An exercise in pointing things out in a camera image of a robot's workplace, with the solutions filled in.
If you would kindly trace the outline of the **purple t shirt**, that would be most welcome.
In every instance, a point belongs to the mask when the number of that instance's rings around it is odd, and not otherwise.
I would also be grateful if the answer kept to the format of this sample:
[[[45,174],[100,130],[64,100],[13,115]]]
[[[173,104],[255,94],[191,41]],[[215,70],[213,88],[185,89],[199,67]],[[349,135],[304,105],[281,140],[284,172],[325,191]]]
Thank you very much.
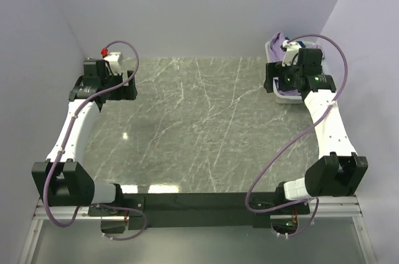
[[[285,52],[281,49],[282,43],[284,40],[288,40],[282,32],[278,32],[273,35],[272,39],[265,43],[265,51],[266,58],[268,62],[279,62],[284,58]],[[316,44],[311,41],[297,41],[302,48],[318,48],[322,51],[323,48],[321,45]],[[287,92],[283,92],[281,89],[278,89],[278,80],[274,79],[276,84],[274,85],[273,91],[276,98],[277,103],[279,104],[295,104],[300,103],[300,93],[297,90],[289,90]]]

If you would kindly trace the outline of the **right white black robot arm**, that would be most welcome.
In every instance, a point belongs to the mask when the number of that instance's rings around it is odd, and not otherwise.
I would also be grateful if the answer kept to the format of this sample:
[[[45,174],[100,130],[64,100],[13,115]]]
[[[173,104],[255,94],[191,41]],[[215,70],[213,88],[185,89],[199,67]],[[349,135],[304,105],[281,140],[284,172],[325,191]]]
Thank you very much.
[[[359,156],[346,133],[335,96],[337,88],[322,71],[322,51],[286,44],[282,61],[266,65],[264,87],[297,90],[307,107],[319,146],[319,159],[304,177],[284,183],[286,200],[311,197],[348,197],[355,194],[368,169],[367,158]]]

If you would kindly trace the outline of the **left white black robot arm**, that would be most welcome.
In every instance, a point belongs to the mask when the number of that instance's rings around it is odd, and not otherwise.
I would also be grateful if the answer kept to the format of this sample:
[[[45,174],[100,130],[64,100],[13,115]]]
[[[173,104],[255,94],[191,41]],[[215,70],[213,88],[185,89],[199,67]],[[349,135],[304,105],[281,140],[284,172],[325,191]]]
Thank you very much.
[[[69,93],[59,138],[45,161],[32,166],[32,177],[49,217],[52,207],[113,203],[122,194],[119,185],[95,183],[83,168],[87,140],[104,103],[137,97],[134,71],[122,64],[119,52],[84,61],[84,73]]]

